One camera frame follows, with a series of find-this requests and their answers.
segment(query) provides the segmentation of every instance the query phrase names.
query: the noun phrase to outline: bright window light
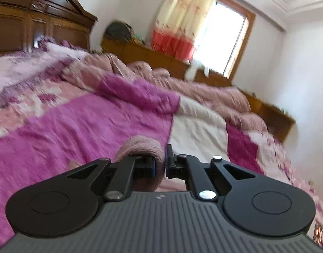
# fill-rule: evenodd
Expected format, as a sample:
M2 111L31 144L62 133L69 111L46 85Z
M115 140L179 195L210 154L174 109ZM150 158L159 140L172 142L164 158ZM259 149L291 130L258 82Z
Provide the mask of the bright window light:
M214 3L195 41L193 58L225 77L239 54L248 20L222 3Z

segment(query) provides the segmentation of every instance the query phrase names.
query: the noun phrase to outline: gray ribbed surface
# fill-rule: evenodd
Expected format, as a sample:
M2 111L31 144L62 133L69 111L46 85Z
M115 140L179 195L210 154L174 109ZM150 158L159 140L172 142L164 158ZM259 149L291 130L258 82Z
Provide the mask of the gray ribbed surface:
M189 192L134 192L103 206L87 227L56 239L17 234L1 253L298 253L322 252L309 238L266 240L247 236L227 222L217 206Z

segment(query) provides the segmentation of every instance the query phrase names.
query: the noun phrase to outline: black bag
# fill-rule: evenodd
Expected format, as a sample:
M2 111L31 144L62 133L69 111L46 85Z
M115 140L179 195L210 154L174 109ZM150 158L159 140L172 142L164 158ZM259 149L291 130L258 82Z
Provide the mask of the black bag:
M105 30L104 38L110 40L132 41L134 31L127 23L121 21L113 21Z

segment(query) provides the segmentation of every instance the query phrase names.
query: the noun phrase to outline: bed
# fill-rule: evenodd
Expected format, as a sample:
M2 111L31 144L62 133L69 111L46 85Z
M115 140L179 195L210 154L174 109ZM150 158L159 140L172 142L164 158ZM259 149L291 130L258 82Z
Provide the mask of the bed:
M175 153L205 162L221 155L306 191L317 210L309 236L323 246L322 201L241 92L91 55L96 20L77 0L0 0L0 247L13 235L4 208L17 190L137 151L150 151L162 168L167 143ZM149 189L185 189L158 177Z

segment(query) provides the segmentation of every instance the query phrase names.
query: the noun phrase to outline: headboard panel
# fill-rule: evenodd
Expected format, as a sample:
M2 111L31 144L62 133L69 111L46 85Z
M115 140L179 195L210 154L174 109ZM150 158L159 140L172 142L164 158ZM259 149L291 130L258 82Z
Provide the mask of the headboard panel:
M0 55L31 52L43 35L89 49L96 20L77 0L0 0Z

